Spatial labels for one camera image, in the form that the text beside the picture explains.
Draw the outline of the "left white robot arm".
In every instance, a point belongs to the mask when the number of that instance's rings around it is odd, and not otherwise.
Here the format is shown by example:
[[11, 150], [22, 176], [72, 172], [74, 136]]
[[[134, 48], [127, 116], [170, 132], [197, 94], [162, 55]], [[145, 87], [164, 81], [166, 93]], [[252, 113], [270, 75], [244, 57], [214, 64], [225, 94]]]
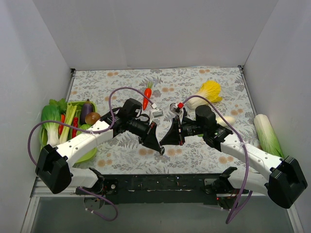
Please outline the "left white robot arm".
[[40, 153], [35, 172], [54, 194], [68, 187], [82, 187], [92, 194], [99, 194], [104, 187], [104, 176], [94, 168], [74, 168], [74, 164], [92, 149], [126, 131], [138, 136], [138, 142], [146, 148], [164, 153], [156, 137], [155, 117], [163, 115], [162, 110], [151, 105], [148, 120], [139, 119], [142, 105], [129, 98], [123, 107], [115, 108], [103, 115], [85, 133], [52, 147], [46, 145]]

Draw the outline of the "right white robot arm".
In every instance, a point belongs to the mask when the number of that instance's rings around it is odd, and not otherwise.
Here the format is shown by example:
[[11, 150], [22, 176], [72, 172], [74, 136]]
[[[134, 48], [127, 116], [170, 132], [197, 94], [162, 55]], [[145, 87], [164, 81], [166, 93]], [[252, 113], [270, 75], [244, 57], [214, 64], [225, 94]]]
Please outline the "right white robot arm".
[[229, 167], [206, 185], [207, 192], [224, 194], [242, 188], [267, 195], [278, 206], [289, 209], [307, 188], [307, 181], [295, 158], [283, 159], [242, 143], [236, 134], [218, 123], [215, 113], [207, 105], [195, 109], [195, 120], [186, 117], [182, 106], [182, 103], [170, 105], [170, 111], [176, 116], [160, 141], [162, 146], [183, 145], [187, 136], [201, 134], [209, 147], [248, 163], [256, 171], [246, 174], [244, 170]]

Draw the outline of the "black padlock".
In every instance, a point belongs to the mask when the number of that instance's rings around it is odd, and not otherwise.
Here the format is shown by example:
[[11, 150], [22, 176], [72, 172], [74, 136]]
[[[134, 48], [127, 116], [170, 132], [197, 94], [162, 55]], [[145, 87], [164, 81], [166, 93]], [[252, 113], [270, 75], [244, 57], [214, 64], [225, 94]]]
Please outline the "black padlock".
[[176, 109], [177, 109], [176, 103], [171, 103], [171, 104], [170, 104], [170, 111], [171, 111], [172, 113], [174, 113], [175, 115], [178, 115], [178, 112], [176, 111]]

